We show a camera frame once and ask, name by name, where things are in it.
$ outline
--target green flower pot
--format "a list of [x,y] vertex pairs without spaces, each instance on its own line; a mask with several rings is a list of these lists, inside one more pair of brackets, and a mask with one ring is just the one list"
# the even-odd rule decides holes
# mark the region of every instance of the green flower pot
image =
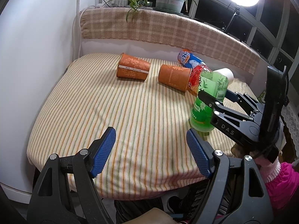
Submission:
[[156,8],[180,13],[185,0],[156,0]]

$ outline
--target black shoe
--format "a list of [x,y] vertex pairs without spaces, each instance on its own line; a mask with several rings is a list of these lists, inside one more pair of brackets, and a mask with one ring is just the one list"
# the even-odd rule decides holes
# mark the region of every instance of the black shoe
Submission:
[[181,199],[177,196],[171,196],[167,201],[167,208],[172,214],[181,214],[182,211],[180,210]]

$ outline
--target white baseboard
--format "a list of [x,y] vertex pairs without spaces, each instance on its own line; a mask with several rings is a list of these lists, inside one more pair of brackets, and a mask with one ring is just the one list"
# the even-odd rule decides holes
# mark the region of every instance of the white baseboard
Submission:
[[7,197],[10,200],[24,203],[24,204],[29,204],[30,198],[31,198],[31,193],[11,188],[2,183],[0,183],[0,184],[1,184],[1,187],[3,188],[5,194],[7,195]]

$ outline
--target orange paper cup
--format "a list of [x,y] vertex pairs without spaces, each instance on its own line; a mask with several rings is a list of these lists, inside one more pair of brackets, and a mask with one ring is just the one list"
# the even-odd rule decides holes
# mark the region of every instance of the orange paper cup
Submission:
[[116,76],[145,80],[149,70],[149,62],[122,53],[118,62]]
[[174,87],[178,90],[186,92],[190,74],[190,68],[164,64],[160,68],[158,81],[170,87]]

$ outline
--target blue gripper pad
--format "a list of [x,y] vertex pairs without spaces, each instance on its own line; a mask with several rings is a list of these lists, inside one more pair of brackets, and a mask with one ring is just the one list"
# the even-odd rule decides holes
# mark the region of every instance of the blue gripper pad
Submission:
[[207,141],[200,138],[195,129],[187,131],[186,139],[200,173],[209,178],[215,170],[213,148]]
[[99,140],[103,140],[103,142],[94,155],[93,167],[90,171],[92,178],[95,178],[99,173],[103,171],[103,168],[116,140],[115,129],[109,127]]

